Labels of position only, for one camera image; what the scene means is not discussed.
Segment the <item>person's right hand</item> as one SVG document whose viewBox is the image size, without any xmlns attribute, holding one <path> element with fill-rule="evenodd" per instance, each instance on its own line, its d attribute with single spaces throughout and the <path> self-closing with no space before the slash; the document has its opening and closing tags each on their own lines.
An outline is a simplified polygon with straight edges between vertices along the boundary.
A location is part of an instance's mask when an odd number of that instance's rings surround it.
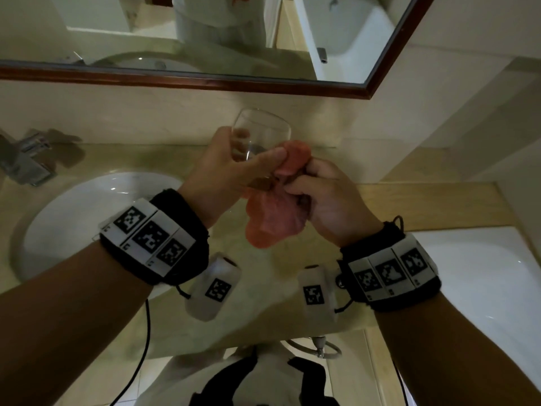
<svg viewBox="0 0 541 406">
<path fill-rule="evenodd" d="M 298 177 L 320 178 L 320 195 L 311 197 L 309 219 L 315 230 L 335 246 L 352 245 L 383 229 L 356 184 L 331 161 L 313 157 L 306 173 Z"/>
</svg>

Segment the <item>person's left hand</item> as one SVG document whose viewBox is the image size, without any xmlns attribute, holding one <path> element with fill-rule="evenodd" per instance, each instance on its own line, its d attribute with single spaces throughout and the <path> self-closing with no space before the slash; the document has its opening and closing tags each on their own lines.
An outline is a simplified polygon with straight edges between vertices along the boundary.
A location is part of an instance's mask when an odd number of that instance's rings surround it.
<svg viewBox="0 0 541 406">
<path fill-rule="evenodd" d="M 232 156 L 231 127 L 220 127 L 178 192 L 206 228 L 243 195 L 246 188 L 268 185 L 272 175 L 243 175 L 242 162 Z"/>
</svg>

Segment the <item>clear drinking glass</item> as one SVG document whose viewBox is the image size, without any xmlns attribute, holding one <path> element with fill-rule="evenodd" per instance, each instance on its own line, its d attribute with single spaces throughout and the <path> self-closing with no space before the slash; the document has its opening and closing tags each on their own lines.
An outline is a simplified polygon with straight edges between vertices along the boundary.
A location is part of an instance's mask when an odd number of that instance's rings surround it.
<svg viewBox="0 0 541 406">
<path fill-rule="evenodd" d="M 237 161 L 252 157 L 288 141 L 290 125 L 281 117 L 266 110 L 242 109 L 232 125 L 232 156 Z"/>
</svg>

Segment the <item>pink cleaning cloth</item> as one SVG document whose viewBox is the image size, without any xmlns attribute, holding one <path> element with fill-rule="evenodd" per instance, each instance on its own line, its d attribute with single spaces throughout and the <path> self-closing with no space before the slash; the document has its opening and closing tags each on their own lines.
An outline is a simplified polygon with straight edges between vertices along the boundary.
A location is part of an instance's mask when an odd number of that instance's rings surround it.
<svg viewBox="0 0 541 406">
<path fill-rule="evenodd" d="M 245 189 L 247 200 L 246 238 L 256 248 L 269 248 L 276 243 L 299 234 L 308 220 L 312 200 L 308 195 L 292 195 L 285 185 L 303 175 L 312 158 L 310 146 L 302 141 L 285 141 L 279 146 L 287 150 L 287 158 L 273 172 L 266 187 Z"/>
</svg>

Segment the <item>person's right forearm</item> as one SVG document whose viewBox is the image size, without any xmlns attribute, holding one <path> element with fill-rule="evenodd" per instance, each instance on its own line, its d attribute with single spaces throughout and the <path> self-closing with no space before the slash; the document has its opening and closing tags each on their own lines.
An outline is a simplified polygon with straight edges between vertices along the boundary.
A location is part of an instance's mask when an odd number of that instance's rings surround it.
<svg viewBox="0 0 541 406">
<path fill-rule="evenodd" d="M 443 293 L 375 318 L 417 406 L 541 406 L 531 380 Z"/>
</svg>

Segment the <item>person's left forearm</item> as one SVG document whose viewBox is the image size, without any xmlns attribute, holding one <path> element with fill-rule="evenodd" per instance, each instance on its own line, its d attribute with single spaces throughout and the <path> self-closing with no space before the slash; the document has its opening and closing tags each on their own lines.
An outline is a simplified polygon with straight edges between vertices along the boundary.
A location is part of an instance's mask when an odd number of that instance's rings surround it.
<svg viewBox="0 0 541 406">
<path fill-rule="evenodd" d="M 0 294 L 0 406 L 53 406 L 151 291 L 96 242 Z"/>
</svg>

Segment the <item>black wristband with marker tags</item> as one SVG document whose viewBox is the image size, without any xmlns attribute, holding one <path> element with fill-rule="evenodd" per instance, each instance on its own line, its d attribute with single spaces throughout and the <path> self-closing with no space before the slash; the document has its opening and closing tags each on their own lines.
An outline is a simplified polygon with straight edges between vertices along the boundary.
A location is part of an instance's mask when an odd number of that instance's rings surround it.
<svg viewBox="0 0 541 406">
<path fill-rule="evenodd" d="M 174 189 L 140 198 L 102 225 L 99 241 L 120 265 L 148 285 L 179 286 L 209 264 L 209 233 Z"/>
<path fill-rule="evenodd" d="M 376 312 L 399 311 L 437 295 L 442 288 L 436 263 L 403 218 L 383 223 L 379 232 L 341 248 L 336 286 L 350 300 Z"/>
</svg>

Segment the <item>person's white shirt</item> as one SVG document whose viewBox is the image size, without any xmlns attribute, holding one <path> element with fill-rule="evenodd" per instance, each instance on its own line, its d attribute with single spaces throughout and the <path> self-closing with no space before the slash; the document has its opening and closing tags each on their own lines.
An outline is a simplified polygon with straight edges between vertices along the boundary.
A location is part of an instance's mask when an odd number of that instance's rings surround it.
<svg viewBox="0 0 541 406">
<path fill-rule="evenodd" d="M 173 357 L 135 406 L 339 406 L 326 371 L 281 342 Z"/>
</svg>

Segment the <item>white sink basin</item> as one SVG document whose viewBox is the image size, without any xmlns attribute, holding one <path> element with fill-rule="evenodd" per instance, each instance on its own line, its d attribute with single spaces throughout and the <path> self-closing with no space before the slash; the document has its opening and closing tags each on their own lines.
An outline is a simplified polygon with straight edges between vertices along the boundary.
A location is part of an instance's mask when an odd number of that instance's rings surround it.
<svg viewBox="0 0 541 406">
<path fill-rule="evenodd" d="M 98 238 L 99 227 L 137 199 L 178 189 L 178 178 L 152 172 L 118 172 L 67 189 L 38 211 L 14 241 L 11 267 L 20 283 L 55 266 Z"/>
</svg>

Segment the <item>white bathtub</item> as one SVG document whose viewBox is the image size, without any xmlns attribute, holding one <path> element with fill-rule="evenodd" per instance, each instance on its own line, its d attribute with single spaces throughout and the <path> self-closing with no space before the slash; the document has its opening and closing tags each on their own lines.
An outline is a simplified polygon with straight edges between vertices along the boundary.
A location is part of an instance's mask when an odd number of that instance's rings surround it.
<svg viewBox="0 0 541 406">
<path fill-rule="evenodd" d="M 446 298 L 541 390 L 541 268 L 514 227 L 417 231 Z"/>
</svg>

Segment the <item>black chest harness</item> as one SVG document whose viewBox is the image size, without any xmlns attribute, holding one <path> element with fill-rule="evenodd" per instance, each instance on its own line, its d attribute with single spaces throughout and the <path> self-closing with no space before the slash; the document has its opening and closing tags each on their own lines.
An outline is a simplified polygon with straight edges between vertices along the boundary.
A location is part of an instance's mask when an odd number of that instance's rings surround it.
<svg viewBox="0 0 541 406">
<path fill-rule="evenodd" d="M 322 365 L 293 355 L 281 343 L 231 355 L 224 366 L 187 384 L 183 406 L 340 406 L 325 395 Z"/>
</svg>

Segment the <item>chrome faucet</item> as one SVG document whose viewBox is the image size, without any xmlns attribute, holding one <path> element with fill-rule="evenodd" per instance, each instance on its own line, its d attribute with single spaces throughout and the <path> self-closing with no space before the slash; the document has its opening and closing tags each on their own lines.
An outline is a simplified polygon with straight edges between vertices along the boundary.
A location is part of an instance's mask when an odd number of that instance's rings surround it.
<svg viewBox="0 0 541 406">
<path fill-rule="evenodd" d="M 31 130 L 30 136 L 15 142 L 0 134 L 0 170 L 17 184 L 39 187 L 56 176 L 54 168 L 37 159 L 50 149 L 41 131 Z"/>
</svg>

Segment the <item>wood-framed wall mirror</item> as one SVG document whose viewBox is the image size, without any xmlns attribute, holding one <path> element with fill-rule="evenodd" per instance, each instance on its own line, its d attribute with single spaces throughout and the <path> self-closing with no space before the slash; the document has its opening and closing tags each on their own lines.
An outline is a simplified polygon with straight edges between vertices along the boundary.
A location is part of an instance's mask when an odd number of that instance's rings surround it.
<svg viewBox="0 0 541 406">
<path fill-rule="evenodd" d="M 368 100 L 434 0 L 0 0 L 0 80 Z"/>
</svg>

